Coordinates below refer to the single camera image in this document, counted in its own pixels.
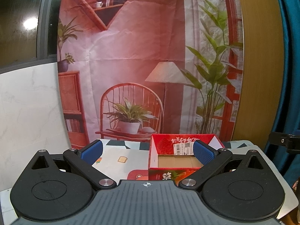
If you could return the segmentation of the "printed living room backdrop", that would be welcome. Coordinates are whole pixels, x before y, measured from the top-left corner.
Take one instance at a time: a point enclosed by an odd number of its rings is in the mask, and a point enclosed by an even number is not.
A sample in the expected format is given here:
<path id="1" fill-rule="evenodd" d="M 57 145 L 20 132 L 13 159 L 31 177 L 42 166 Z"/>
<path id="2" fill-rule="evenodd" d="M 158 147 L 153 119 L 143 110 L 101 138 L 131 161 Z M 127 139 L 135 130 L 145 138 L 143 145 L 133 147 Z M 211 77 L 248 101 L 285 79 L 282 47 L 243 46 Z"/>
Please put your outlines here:
<path id="1" fill-rule="evenodd" d="M 58 81 L 72 146 L 215 134 L 243 78 L 239 0 L 61 0 Z"/>

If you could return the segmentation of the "cartoon patterned white tablecloth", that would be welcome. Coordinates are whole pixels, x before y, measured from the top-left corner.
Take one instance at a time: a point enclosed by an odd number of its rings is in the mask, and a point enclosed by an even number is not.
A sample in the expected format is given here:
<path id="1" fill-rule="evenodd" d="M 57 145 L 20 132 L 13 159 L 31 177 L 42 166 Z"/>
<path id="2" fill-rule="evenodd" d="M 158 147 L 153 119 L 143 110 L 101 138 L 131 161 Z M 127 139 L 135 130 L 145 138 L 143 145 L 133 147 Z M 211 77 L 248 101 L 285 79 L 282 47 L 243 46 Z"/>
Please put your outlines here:
<path id="1" fill-rule="evenodd" d="M 98 171 L 103 171 L 111 179 L 119 182 L 121 179 L 146 180 L 148 179 L 149 143 L 132 141 L 101 140 L 103 153 L 93 164 Z M 245 154 L 250 149 L 258 150 L 268 163 L 285 191 L 285 201 L 277 216 L 284 217 L 299 204 L 291 187 L 279 173 L 273 162 L 264 152 L 248 140 L 224 142 L 225 148 L 234 154 Z"/>

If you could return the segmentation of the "red strawberry cardboard box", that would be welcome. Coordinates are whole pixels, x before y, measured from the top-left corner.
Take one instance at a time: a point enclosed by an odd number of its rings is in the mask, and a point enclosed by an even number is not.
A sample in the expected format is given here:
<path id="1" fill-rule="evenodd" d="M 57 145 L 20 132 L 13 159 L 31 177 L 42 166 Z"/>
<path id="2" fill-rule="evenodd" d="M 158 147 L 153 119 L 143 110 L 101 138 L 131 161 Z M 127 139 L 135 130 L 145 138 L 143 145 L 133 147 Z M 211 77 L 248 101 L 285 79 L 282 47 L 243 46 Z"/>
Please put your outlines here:
<path id="1" fill-rule="evenodd" d="M 148 179 L 173 180 L 178 184 L 203 167 L 193 151 L 197 140 L 216 150 L 225 147 L 214 134 L 153 134 L 149 149 Z"/>

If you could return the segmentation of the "teal blue curtain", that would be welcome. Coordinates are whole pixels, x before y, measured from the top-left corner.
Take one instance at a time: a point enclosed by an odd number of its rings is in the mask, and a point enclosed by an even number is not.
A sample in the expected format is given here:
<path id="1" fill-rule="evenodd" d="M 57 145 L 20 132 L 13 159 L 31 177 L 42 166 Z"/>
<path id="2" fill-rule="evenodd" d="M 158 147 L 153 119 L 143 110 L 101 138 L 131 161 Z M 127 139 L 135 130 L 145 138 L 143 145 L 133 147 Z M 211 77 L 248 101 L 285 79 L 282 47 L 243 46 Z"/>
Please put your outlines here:
<path id="1" fill-rule="evenodd" d="M 273 132 L 299 135 L 299 0 L 278 0 L 282 16 L 284 70 Z M 290 186 L 299 179 L 299 154 L 267 143 L 265 153 Z"/>

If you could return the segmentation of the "wooden panel board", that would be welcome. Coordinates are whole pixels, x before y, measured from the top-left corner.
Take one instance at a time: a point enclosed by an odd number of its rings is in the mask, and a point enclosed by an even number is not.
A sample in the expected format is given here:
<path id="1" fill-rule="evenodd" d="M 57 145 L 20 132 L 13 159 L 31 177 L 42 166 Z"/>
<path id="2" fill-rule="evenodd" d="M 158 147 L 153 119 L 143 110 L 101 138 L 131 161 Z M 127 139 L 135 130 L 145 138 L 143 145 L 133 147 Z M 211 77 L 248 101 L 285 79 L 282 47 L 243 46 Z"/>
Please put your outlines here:
<path id="1" fill-rule="evenodd" d="M 264 148 L 279 105 L 284 71 L 283 28 L 278 0 L 240 0 L 244 72 L 233 140 Z"/>

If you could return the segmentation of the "dark window frame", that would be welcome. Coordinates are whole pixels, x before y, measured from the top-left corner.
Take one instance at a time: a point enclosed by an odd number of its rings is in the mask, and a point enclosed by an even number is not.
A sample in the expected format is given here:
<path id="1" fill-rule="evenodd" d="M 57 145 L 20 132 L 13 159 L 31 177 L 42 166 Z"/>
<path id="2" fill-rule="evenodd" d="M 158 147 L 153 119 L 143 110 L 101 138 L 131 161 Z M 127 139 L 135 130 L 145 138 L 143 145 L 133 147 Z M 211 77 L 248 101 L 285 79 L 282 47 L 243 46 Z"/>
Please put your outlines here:
<path id="1" fill-rule="evenodd" d="M 1 0 L 1 73 L 57 61 L 61 0 Z"/>

